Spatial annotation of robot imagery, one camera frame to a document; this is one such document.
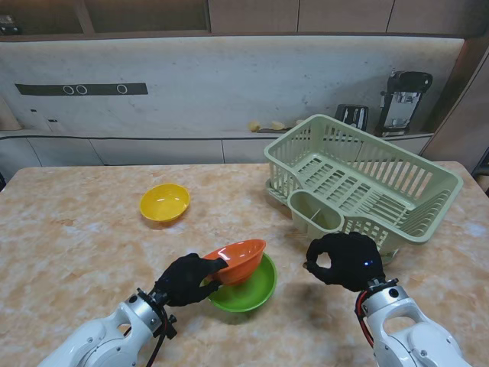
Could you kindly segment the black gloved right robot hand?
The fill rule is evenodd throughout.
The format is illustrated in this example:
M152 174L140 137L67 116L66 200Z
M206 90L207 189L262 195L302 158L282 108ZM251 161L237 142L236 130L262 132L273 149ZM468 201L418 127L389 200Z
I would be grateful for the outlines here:
M358 232L330 233L314 239L303 267L323 283L353 292L363 291L373 279L385 279L376 243Z

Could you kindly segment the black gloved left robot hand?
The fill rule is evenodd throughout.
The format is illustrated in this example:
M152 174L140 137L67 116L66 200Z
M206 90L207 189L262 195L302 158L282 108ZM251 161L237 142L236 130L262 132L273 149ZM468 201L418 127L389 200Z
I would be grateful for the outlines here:
M166 294L167 305L170 307L199 303L216 292L222 284L220 281L210 281L201 286L202 281L227 267L228 264L221 258L209 260L200 258L196 253L189 253L171 263L155 282L154 291Z

